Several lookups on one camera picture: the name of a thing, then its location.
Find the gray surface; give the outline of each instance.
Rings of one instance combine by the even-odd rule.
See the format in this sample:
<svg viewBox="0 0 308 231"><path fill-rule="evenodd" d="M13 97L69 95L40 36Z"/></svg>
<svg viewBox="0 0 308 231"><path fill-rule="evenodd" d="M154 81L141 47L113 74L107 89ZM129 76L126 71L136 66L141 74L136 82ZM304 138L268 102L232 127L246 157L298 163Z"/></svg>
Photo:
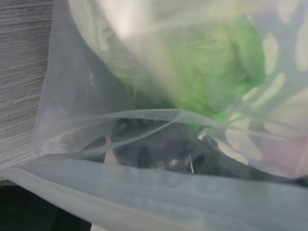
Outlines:
<svg viewBox="0 0 308 231"><path fill-rule="evenodd" d="M52 0L0 1L0 162L7 165L34 157L51 15Z"/></svg>

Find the white polka dot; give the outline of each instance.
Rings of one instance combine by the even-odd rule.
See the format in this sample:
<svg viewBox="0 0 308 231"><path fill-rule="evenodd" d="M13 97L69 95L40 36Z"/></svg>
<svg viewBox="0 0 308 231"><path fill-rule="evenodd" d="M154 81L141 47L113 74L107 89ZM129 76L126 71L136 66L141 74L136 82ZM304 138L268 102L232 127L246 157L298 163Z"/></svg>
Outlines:
<svg viewBox="0 0 308 231"><path fill-rule="evenodd" d="M270 75L275 69L279 53L278 41L272 33L268 33L264 39L263 50L265 54L265 71L267 75Z"/></svg>
<svg viewBox="0 0 308 231"><path fill-rule="evenodd" d="M281 124L265 123L264 127L267 131L275 135L284 136L287 138L300 138L306 136L304 131L308 130L308 88L300 91L295 96L290 97L284 103L276 107L270 112L269 118Z"/></svg>
<svg viewBox="0 0 308 231"><path fill-rule="evenodd" d="M295 60L298 70L308 71L308 11L297 35Z"/></svg>
<svg viewBox="0 0 308 231"><path fill-rule="evenodd" d="M220 148L220 150L228 157L237 160L245 165L248 165L248 160L243 157L241 154L239 154L238 152L236 152L234 149L232 149L228 144L226 144L225 142L222 142L216 138L214 138L215 142L217 143L218 147Z"/></svg>
<svg viewBox="0 0 308 231"><path fill-rule="evenodd" d="M238 152L246 157L261 160L262 154L255 144L250 140L246 132L229 129L226 131L228 143Z"/></svg>
<svg viewBox="0 0 308 231"><path fill-rule="evenodd" d="M298 7L299 0L280 0L278 1L279 18L284 24L291 21L295 10Z"/></svg>
<svg viewBox="0 0 308 231"><path fill-rule="evenodd" d="M265 103L268 99L275 96L280 89L283 87L285 82L285 75L280 73L276 76L270 87L258 98L256 102L253 103L252 107L256 108Z"/></svg>

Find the black object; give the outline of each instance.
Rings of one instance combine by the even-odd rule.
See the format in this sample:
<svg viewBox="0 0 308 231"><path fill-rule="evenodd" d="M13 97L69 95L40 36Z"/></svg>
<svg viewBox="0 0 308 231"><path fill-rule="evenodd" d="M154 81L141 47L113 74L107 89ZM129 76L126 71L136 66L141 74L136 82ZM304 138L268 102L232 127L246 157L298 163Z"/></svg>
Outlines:
<svg viewBox="0 0 308 231"><path fill-rule="evenodd" d="M0 186L0 231L90 231L88 223L19 186Z"/></svg>
<svg viewBox="0 0 308 231"><path fill-rule="evenodd" d="M293 180L274 176L226 156L212 139L201 141L191 138L183 124L167 125L166 121L122 118L116 121L111 140L125 141L155 129L158 131L143 139L114 148L118 163L138 168L308 187L308 177Z"/></svg>

